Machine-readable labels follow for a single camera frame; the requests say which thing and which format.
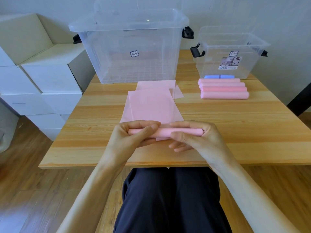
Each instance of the pink cylinder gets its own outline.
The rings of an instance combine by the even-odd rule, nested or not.
[[[137,129],[129,129],[128,134],[134,135],[138,132],[140,132],[142,128]],[[203,130],[201,128],[159,128],[153,135],[151,135],[151,138],[155,137],[170,137],[172,132],[184,132],[187,134],[191,134],[194,136],[202,136]]]
[[[249,97],[248,92],[203,92],[202,99],[240,99],[246,100]]]
[[[246,87],[201,87],[201,92],[245,92]]]
[[[202,87],[244,87],[244,86],[245,83],[201,83],[200,89]]]
[[[198,85],[201,83],[239,83],[239,78],[200,78]]]

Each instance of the small clear plastic box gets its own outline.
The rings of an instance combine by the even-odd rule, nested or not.
[[[101,83],[172,80],[189,19],[181,0],[96,0],[95,12],[69,24]]]
[[[197,56],[193,60],[200,78],[216,74],[247,78],[269,45],[255,36],[251,27],[204,26],[198,35],[198,45],[191,52]]]

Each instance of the wooden tabletop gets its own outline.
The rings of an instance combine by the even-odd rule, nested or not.
[[[184,98],[176,105],[185,120],[217,125],[243,164],[311,164],[311,130],[253,75],[243,80],[247,100],[201,99],[199,74],[189,50],[181,50],[176,81]],[[119,123],[128,91],[136,83],[101,84],[95,75],[54,141],[40,168],[95,166]],[[169,141],[136,149],[130,166],[205,166],[195,151],[174,153]]]

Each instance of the dark pants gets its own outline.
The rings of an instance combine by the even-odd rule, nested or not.
[[[208,167],[133,168],[114,232],[232,232]]]

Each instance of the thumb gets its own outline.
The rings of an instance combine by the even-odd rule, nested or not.
[[[150,126],[145,127],[140,132],[138,132],[138,133],[136,133],[130,137],[135,143],[139,144],[144,139],[150,137],[153,133],[155,133],[157,131],[157,129],[158,129],[158,125],[152,124]]]
[[[171,138],[179,141],[179,142],[183,142],[187,145],[192,146],[194,149],[198,149],[200,148],[200,140],[199,137],[187,134],[187,133],[183,133],[183,132],[172,132],[171,133]]]

